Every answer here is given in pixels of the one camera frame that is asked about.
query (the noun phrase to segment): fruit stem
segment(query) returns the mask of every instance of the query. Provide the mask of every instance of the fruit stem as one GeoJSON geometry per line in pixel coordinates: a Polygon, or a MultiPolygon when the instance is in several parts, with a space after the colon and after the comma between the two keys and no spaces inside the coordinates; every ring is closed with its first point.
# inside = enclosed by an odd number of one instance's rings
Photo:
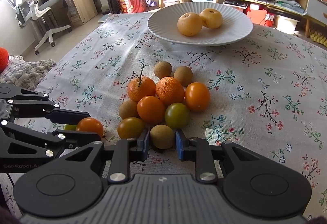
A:
{"type": "Polygon", "coordinates": [[[143,66],[142,66],[142,70],[141,70],[141,73],[140,73],[139,85],[138,85],[137,87],[140,87],[140,85],[141,85],[141,77],[142,77],[143,69],[144,69],[144,64],[143,64],[143,66]]]}

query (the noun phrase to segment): yellow fruit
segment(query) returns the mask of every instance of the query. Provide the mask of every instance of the yellow fruit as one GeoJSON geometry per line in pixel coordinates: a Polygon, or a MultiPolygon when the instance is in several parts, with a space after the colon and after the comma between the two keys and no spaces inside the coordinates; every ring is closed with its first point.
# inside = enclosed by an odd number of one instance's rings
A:
{"type": "Polygon", "coordinates": [[[137,114],[137,102],[133,100],[126,100],[119,106],[119,116],[122,119],[128,117],[138,117],[137,114]]]}
{"type": "Polygon", "coordinates": [[[159,149],[168,149],[174,145],[174,131],[163,124],[153,127],[150,131],[150,139],[153,145],[159,149]]]}
{"type": "Polygon", "coordinates": [[[187,66],[180,66],[176,69],[174,78],[177,79],[183,87],[187,87],[192,83],[193,72],[187,66]]]}
{"type": "Polygon", "coordinates": [[[185,36],[194,36],[202,29],[202,18],[196,13],[186,13],[178,19],[177,28],[185,36]]]}
{"type": "Polygon", "coordinates": [[[130,117],[122,120],[117,127],[118,135],[121,139],[139,138],[145,128],[144,122],[135,117],[130,117]]]}
{"type": "Polygon", "coordinates": [[[204,9],[200,16],[202,18],[202,25],[207,28],[219,28],[223,23],[223,16],[216,9],[204,9]]]}
{"type": "Polygon", "coordinates": [[[170,76],[172,70],[173,68],[170,63],[159,62],[154,67],[154,74],[157,78],[162,79],[164,77],[170,76]]]}

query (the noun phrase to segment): orange cherry tomato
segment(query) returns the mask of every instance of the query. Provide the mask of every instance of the orange cherry tomato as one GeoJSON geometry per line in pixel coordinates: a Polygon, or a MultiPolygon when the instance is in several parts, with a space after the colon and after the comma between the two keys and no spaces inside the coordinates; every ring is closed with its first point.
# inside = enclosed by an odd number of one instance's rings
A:
{"type": "Polygon", "coordinates": [[[210,102],[210,93],[208,88],[199,82],[188,85],[185,91],[186,106],[194,112],[204,111],[210,102]]]}
{"type": "Polygon", "coordinates": [[[137,104],[137,113],[148,124],[159,124],[165,119],[166,108],[157,97],[143,97],[137,104]]]}
{"type": "Polygon", "coordinates": [[[82,132],[96,132],[100,137],[103,136],[103,126],[95,118],[84,118],[76,126],[76,131],[82,132]]]}

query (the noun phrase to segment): red box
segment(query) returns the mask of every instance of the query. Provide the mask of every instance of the red box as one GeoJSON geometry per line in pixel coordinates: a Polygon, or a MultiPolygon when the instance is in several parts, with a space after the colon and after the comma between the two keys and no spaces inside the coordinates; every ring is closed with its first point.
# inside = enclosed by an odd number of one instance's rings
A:
{"type": "Polygon", "coordinates": [[[245,9],[245,14],[254,24],[266,27],[272,27],[274,24],[275,15],[268,13],[263,5],[252,3],[247,7],[247,9],[245,9]]]}

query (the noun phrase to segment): red ball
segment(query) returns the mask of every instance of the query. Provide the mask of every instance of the red ball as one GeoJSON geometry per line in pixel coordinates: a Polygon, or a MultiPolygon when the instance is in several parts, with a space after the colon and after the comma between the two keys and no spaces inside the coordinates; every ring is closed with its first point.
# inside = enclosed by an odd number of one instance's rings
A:
{"type": "Polygon", "coordinates": [[[8,65],[9,53],[5,48],[0,47],[0,72],[2,72],[8,65]]]}

